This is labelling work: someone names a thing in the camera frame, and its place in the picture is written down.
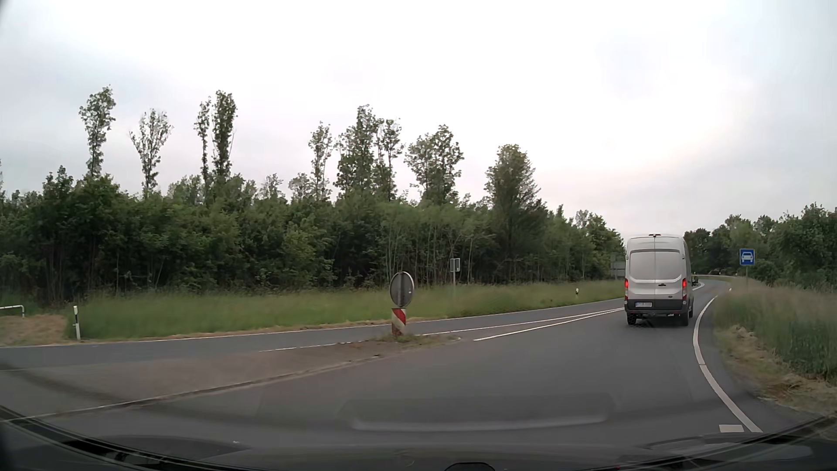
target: white road marking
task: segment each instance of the white road marking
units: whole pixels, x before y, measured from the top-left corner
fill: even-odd
[[[697,334],[701,326],[701,319],[703,318],[703,314],[706,312],[706,309],[709,308],[710,304],[712,304],[712,301],[715,301],[715,298],[717,298],[717,296],[710,299],[709,303],[706,303],[706,306],[703,307],[703,310],[701,310],[701,313],[698,314],[697,320],[695,321],[695,332],[691,336],[691,344],[695,347],[695,358],[697,359],[697,364],[701,367],[703,376],[706,378],[706,381],[709,383],[709,386],[712,386],[712,390],[715,392],[715,394],[718,395],[718,397],[721,398],[721,401],[727,405],[727,408],[730,410],[730,412],[732,412],[732,414],[735,415],[735,417],[737,417],[738,420],[741,421],[741,423],[746,425],[747,429],[749,429],[750,432],[761,433],[762,429],[758,428],[758,426],[755,423],[753,423],[752,420],[750,420],[750,417],[747,417],[747,414],[745,414],[744,411],[742,411],[741,408],[739,408],[738,405],[736,405],[736,403],[733,402],[732,399],[730,399],[730,396],[728,396],[726,392],[723,390],[723,388],[721,388],[721,385],[719,385],[718,382],[715,381],[715,376],[712,376],[712,373],[706,366],[706,362],[703,360],[703,354],[701,353],[701,344],[698,342]]]
[[[561,325],[563,323],[571,323],[571,322],[575,322],[577,320],[584,320],[584,319],[587,319],[587,318],[594,318],[596,316],[604,316],[605,314],[615,313],[615,312],[618,312],[618,311],[624,311],[624,308],[611,309],[609,311],[604,311],[602,313],[593,313],[593,314],[589,314],[589,315],[587,315],[585,317],[582,317],[582,318],[575,318],[575,319],[565,320],[564,322],[550,323],[550,324],[547,324],[547,325],[540,325],[538,327],[532,327],[531,329],[516,330],[514,332],[506,332],[505,334],[491,335],[490,337],[483,337],[481,339],[474,339],[474,341],[479,342],[480,340],[496,339],[497,337],[505,337],[507,335],[522,334],[524,332],[530,332],[532,330],[545,329],[547,327],[554,327],[556,325]]]
[[[740,423],[735,423],[731,425],[722,423],[718,424],[718,430],[720,430],[721,433],[744,432],[744,426]]]
[[[453,333],[456,333],[456,332],[470,332],[471,330],[498,329],[500,327],[512,327],[512,326],[515,326],[515,325],[526,325],[528,323],[552,322],[553,320],[580,318],[582,316],[589,316],[590,314],[602,314],[602,313],[610,313],[610,312],[613,312],[613,309],[610,309],[608,311],[598,311],[597,313],[574,314],[572,316],[563,316],[563,317],[560,317],[560,318],[531,320],[531,321],[527,321],[527,322],[517,322],[517,323],[504,323],[502,325],[489,325],[487,327],[474,327],[472,329],[446,330],[444,332],[431,332],[429,334],[422,334],[422,335],[453,334]]]
[[[340,344],[351,344],[352,342],[339,342]],[[278,352],[280,350],[293,350],[293,349],[310,349],[313,347],[327,347],[329,345],[337,345],[338,342],[333,344],[322,344],[322,345],[302,345],[301,347],[284,347],[283,349],[270,349],[270,350],[259,350],[259,352]]]

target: motorway sign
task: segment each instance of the motorway sign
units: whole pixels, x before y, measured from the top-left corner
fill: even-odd
[[[738,261],[742,267],[756,264],[755,249],[738,249]]]
[[[393,280],[389,282],[389,297],[399,308],[406,308],[410,304],[413,300],[413,291],[415,291],[413,277],[407,272],[396,273]]]

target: tall grass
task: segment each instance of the tall grass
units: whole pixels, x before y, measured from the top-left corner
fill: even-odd
[[[40,314],[47,312],[40,303],[34,301],[32,298],[22,295],[19,292],[6,291],[0,288],[0,307],[2,306],[17,306],[22,304],[26,308],[27,314]],[[19,316],[20,309],[0,309],[0,316]]]
[[[837,294],[749,280],[717,301],[718,327],[740,324],[798,373],[837,383]]]
[[[575,288],[579,288],[576,299]],[[621,281],[515,286],[460,285],[419,288],[407,315],[456,318],[565,306],[618,298]],[[88,339],[136,339],[174,334],[232,332],[275,326],[345,323],[387,319],[387,290],[297,292],[280,295],[141,294],[99,296],[79,306],[82,334]],[[68,310],[67,335],[71,332]]]

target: sign post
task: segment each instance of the sign post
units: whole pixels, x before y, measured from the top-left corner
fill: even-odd
[[[749,290],[749,268],[756,264],[756,249],[738,249],[738,263],[744,267],[744,288]]]
[[[398,272],[389,282],[389,297],[395,303],[391,323],[393,337],[399,337],[407,331],[407,311],[404,308],[413,300],[415,284],[413,277],[407,272]]]
[[[460,265],[460,259],[459,258],[451,258],[450,259],[450,275],[454,279],[454,295],[456,294],[456,273],[461,272],[461,271],[462,271],[462,267]]]

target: white van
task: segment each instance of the white van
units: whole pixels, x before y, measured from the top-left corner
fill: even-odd
[[[637,318],[675,317],[689,325],[695,298],[689,247],[683,237],[648,234],[625,243],[625,312],[628,324]]]

